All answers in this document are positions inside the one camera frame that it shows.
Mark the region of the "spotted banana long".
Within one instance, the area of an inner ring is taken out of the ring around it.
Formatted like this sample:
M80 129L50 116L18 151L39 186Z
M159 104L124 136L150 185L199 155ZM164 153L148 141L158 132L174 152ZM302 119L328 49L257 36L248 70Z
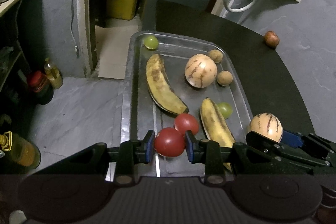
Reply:
M221 147L232 148L236 142L219 107L210 98L203 100L200 107L203 128L208 139L216 141Z

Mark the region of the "red tomato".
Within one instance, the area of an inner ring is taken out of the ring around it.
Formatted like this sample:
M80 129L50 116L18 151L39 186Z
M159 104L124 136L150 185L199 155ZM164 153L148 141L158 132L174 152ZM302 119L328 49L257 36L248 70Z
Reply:
M187 131L191 131L196 135L199 131L199 124L197 119L191 114L179 114L174 120L174 128L184 135Z
M184 136L172 127L163 128L155 137L154 148L162 156L177 157L185 150Z

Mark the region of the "large green grape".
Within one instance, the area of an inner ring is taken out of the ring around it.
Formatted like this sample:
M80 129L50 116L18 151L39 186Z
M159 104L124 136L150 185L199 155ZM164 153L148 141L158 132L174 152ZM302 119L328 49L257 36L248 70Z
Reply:
M222 116L224 117L224 119L229 118L232 113L233 113L233 108L232 106L227 103L227 102L220 102L217 104Z

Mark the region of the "spotted banana short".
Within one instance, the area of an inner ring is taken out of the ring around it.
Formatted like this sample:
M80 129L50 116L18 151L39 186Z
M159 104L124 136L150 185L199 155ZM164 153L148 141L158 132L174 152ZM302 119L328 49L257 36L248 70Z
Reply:
M145 74L149 93L161 109L174 115L189 112L185 102L171 88L160 54L154 54L148 59Z

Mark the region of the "silver metal tray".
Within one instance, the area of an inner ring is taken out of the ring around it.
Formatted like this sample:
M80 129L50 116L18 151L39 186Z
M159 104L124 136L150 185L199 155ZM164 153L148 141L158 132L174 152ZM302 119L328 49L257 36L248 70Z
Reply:
M149 32L137 32L130 38L122 85L121 125L117 130L120 142L141 140L149 130L159 132L165 127L174 125L174 116L155 104L147 88L146 63L155 53L163 58L169 84L175 94L185 102L189 113L200 119L201 103L207 97L215 103L229 103L233 113L226 123L235 140L244 142L252 112L229 55L224 54L224 60L218 65L218 71L230 71L234 77L233 83L222 87L217 82L213 82L206 88L197 89L192 87L185 78L185 66L188 60L196 54L206 55L210 50L219 49L219 46L187 36L161 32L152 34L159 41L156 51L150 51L143 45L144 39L150 35Z

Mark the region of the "brown round fruit near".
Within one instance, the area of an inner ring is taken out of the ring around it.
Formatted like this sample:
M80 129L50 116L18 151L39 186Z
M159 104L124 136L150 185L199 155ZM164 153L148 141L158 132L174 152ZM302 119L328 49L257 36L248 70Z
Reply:
M233 75L229 71L221 71L217 75L217 83L221 86L230 85L233 81Z

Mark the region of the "brown round fruit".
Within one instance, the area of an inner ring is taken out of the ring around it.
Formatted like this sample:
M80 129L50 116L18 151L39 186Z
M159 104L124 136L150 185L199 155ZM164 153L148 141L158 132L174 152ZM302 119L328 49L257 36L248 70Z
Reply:
M219 64L223 59L223 53L220 50L209 51L209 57L214 61L214 63Z
M221 86L230 85L233 81L233 75L229 71L221 71L217 75L217 83Z

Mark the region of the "striped tan melon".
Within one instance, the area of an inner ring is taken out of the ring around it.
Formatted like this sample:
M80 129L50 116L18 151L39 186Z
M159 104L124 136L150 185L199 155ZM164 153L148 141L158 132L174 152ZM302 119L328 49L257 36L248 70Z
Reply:
M185 67L185 78L195 88L206 88L217 77L218 68L215 62L204 54L191 57Z

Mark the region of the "brown round fruit far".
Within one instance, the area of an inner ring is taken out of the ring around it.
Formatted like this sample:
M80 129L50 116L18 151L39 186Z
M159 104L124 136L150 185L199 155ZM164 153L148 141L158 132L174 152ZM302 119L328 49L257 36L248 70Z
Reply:
M219 64L223 59L223 53L220 50L209 51L209 57L214 61L214 63Z

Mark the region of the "reddish apple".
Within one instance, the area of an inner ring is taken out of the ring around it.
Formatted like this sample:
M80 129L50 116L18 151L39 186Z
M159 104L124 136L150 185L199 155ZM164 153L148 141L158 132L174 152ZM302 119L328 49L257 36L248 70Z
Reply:
M276 48L280 43L280 38L273 31L267 31L264 35L264 42L266 45Z

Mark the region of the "small oil bottle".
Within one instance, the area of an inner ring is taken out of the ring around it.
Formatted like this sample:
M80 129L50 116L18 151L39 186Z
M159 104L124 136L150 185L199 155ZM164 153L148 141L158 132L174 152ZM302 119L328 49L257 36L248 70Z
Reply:
M63 79L58 67L47 57L44 65L45 73L54 89L59 89Z

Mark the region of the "red lidded jar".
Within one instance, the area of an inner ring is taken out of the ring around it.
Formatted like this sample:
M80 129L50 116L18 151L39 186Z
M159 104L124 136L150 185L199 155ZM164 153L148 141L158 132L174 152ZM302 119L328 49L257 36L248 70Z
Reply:
M46 105L52 100L54 89L47 76L41 71L36 71L29 78L28 85L34 92L38 104Z

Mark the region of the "small green grape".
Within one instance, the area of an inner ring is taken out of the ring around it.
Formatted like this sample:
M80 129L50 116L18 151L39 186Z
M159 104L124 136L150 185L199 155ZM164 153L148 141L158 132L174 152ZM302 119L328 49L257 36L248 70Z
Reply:
M143 45L151 51L155 51L159 46L159 41L154 35L146 35L143 38Z

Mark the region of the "yellow jerrycan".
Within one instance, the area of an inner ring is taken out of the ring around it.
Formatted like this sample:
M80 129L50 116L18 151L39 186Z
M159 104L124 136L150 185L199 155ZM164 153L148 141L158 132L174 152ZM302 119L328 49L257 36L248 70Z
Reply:
M132 20L136 6L137 0L107 0L107 13L112 18Z

